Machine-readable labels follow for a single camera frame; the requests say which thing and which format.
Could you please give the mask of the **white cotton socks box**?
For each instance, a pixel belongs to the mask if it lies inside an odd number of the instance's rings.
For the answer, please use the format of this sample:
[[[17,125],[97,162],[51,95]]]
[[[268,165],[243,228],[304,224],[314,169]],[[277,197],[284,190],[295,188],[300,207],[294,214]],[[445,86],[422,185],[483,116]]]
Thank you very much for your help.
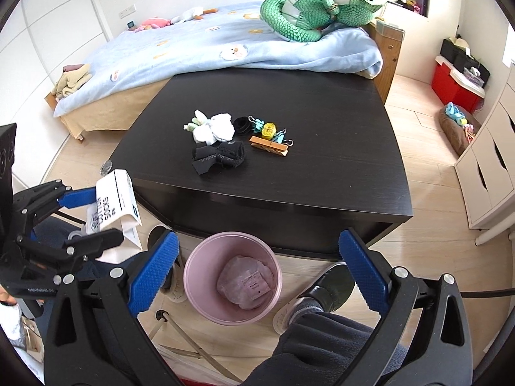
[[[106,250],[101,262],[118,264],[140,253],[138,227],[141,214],[135,199],[132,180],[126,170],[115,169],[96,183],[96,201],[86,208],[85,234],[115,228],[124,235],[120,246]]]

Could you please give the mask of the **black socks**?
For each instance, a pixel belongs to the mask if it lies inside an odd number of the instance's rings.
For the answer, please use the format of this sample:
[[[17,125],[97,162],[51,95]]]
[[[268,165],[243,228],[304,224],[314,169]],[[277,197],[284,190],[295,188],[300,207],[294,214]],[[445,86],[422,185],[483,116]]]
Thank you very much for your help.
[[[242,165],[244,160],[244,144],[241,141],[220,142],[197,147],[193,151],[192,166],[199,175],[203,175],[213,166],[236,168]]]

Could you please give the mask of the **green white twisted sock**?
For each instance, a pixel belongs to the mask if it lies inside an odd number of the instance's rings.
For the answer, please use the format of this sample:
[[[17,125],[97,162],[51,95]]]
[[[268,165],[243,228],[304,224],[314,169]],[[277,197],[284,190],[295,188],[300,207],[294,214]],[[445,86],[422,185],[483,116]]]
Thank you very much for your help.
[[[195,110],[194,117],[189,121],[188,124],[183,126],[183,129],[192,133],[196,128],[206,124],[208,121],[209,119],[203,112]]]

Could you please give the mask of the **black hair scrunchie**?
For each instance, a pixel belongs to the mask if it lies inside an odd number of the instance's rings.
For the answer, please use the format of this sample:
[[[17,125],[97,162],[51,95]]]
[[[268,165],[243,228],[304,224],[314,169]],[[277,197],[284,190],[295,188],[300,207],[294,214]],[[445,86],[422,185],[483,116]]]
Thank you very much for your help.
[[[245,135],[253,133],[253,124],[248,117],[242,116],[233,120],[232,122],[235,134]]]

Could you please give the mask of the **wooden clothespin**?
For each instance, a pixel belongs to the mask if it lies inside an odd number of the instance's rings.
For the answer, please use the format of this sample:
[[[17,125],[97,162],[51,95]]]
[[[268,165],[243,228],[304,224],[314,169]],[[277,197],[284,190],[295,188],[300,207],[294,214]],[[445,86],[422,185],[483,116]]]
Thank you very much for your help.
[[[272,142],[271,140],[265,140],[262,138],[259,138],[257,136],[252,136],[250,138],[250,145],[252,147],[255,147],[257,149],[274,153],[276,155],[285,157],[289,152],[289,146],[288,145],[281,145]]]

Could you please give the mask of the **yellow tape roll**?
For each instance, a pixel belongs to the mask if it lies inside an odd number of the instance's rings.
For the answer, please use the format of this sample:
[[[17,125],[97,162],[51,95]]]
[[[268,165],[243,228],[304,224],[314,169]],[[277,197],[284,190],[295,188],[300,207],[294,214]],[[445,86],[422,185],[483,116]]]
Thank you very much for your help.
[[[265,123],[261,129],[262,138],[265,140],[272,140],[277,133],[277,127],[274,123]]]

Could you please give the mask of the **teal binder clip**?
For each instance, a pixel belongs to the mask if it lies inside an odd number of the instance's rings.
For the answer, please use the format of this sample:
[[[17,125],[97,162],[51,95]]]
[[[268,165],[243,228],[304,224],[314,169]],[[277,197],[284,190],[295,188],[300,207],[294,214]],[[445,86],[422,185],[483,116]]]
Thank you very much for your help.
[[[261,133],[265,122],[262,119],[254,118],[251,115],[248,116],[248,119],[253,133]]]

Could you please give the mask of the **folded beige towels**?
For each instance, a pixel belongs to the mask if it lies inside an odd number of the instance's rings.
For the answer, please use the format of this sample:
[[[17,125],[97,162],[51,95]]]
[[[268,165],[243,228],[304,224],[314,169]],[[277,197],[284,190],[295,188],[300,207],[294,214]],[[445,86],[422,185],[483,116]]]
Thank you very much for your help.
[[[81,65],[80,68],[64,71],[52,89],[51,94],[57,99],[67,98],[77,92],[87,81],[92,78],[90,65]]]

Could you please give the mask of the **black wooden table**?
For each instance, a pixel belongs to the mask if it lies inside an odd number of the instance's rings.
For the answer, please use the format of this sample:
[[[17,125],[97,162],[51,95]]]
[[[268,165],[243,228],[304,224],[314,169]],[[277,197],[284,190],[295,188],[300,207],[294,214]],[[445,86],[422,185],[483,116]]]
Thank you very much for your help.
[[[175,230],[252,234],[332,259],[413,215],[384,103],[350,74],[229,68],[169,80],[114,150],[135,196]]]

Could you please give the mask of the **blue binder clip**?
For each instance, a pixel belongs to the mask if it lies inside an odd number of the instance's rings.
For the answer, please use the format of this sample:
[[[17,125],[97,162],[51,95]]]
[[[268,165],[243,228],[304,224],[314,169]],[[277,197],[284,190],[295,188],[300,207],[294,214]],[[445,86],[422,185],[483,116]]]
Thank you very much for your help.
[[[288,140],[286,138],[286,134],[287,134],[286,128],[284,128],[280,131],[277,131],[274,134],[274,136],[272,137],[271,141],[274,143],[277,143],[277,144],[281,144],[281,145],[293,146],[293,144],[294,144],[293,140]]]

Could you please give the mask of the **pink plush toy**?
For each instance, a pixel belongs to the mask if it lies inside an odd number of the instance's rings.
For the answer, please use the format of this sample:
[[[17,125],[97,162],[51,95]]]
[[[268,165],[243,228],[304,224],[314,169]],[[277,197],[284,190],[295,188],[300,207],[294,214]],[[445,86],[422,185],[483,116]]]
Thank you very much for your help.
[[[154,17],[141,22],[139,26],[134,29],[134,32],[142,32],[145,30],[162,29],[170,26],[171,21],[166,18]]]

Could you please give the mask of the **white goose plush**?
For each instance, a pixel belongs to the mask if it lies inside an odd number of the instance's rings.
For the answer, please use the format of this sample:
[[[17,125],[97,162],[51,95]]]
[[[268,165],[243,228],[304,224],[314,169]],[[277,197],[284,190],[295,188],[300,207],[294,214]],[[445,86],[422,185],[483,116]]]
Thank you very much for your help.
[[[203,19],[204,16],[209,14],[217,13],[218,9],[207,9],[207,10],[200,10],[200,9],[190,9],[187,11],[184,11],[182,14],[179,14],[175,17],[172,17],[169,20],[170,24],[177,24],[177,23],[184,23],[190,20],[200,20]]]

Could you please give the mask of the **red storage box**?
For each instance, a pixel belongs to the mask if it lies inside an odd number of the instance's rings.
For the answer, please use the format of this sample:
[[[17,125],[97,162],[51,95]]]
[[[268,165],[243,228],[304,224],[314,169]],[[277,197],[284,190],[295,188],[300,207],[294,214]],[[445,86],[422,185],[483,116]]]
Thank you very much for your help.
[[[441,102],[444,105],[453,103],[474,113],[484,101],[484,89],[468,80],[443,56],[437,55],[435,62],[431,88]]]

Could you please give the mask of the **light blue blanket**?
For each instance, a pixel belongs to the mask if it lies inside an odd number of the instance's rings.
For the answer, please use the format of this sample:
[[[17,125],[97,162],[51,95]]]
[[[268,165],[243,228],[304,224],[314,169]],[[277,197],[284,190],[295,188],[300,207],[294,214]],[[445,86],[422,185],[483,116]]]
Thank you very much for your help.
[[[361,28],[332,26],[317,42],[289,42],[260,19],[259,7],[229,5],[201,20],[120,33],[86,58],[92,78],[61,99],[53,115],[177,74],[228,67],[380,73],[380,50]]]

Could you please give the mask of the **green dragon plush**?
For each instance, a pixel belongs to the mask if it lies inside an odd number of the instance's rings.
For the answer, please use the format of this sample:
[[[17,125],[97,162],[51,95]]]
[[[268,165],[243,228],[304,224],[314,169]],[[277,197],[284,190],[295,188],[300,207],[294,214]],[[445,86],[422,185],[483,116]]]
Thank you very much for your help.
[[[317,42],[333,23],[359,27],[370,23],[384,0],[265,0],[260,18],[286,41]]]

